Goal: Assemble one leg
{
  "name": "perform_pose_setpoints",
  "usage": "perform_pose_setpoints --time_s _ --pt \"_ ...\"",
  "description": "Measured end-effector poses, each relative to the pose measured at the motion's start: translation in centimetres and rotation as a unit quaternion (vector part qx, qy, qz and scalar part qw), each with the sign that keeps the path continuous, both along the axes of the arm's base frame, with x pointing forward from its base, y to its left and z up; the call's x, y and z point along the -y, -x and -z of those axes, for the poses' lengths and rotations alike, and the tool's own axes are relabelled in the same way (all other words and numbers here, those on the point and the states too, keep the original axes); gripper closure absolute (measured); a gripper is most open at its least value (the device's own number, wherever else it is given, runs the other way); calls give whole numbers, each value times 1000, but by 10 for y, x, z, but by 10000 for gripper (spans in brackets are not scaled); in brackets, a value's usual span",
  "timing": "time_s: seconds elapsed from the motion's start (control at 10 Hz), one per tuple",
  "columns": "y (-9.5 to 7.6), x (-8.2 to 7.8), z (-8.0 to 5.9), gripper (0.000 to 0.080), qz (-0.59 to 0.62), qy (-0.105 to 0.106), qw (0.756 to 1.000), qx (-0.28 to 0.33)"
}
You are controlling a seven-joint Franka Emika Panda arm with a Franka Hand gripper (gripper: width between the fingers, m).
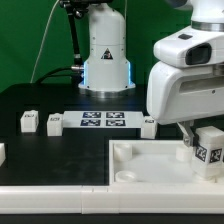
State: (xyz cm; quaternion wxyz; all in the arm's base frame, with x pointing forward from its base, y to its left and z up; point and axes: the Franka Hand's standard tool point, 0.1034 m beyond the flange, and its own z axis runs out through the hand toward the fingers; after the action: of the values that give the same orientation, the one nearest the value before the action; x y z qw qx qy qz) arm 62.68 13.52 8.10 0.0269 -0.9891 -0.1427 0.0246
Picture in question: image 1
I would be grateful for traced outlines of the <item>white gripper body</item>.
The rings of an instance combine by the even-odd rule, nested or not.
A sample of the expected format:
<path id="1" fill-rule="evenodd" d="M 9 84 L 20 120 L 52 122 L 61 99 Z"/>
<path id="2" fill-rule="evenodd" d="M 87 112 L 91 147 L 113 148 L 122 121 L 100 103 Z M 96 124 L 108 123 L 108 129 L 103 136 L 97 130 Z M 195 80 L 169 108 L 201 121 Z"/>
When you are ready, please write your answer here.
<path id="1" fill-rule="evenodd" d="M 224 76 L 212 66 L 175 68 L 158 62 L 147 89 L 147 111 L 159 124 L 224 114 Z"/>

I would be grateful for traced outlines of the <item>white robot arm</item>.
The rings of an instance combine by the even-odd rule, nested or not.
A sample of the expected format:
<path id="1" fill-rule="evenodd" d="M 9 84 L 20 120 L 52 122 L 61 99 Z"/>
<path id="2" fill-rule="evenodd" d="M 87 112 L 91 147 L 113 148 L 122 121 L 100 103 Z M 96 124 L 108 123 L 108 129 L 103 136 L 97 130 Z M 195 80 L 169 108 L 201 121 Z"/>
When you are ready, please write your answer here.
<path id="1" fill-rule="evenodd" d="M 166 1 L 191 10 L 191 25 L 155 43 L 147 111 L 162 125 L 181 124 L 192 138 L 192 120 L 224 114 L 224 0 Z M 79 88 L 100 97 L 132 89 L 124 18 L 103 3 L 90 8 L 89 25 L 91 50 Z"/>

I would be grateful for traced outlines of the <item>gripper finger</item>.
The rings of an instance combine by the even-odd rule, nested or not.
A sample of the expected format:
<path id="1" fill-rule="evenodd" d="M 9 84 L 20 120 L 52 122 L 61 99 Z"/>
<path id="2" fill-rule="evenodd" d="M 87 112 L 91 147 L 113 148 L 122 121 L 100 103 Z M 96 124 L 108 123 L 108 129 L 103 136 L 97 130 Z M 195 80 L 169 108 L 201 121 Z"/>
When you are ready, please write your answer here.
<path id="1" fill-rule="evenodd" d="M 178 122 L 178 126 L 183 133 L 183 142 L 187 147 L 193 146 L 194 134 L 192 131 L 192 127 L 194 125 L 194 121 L 182 121 Z"/>

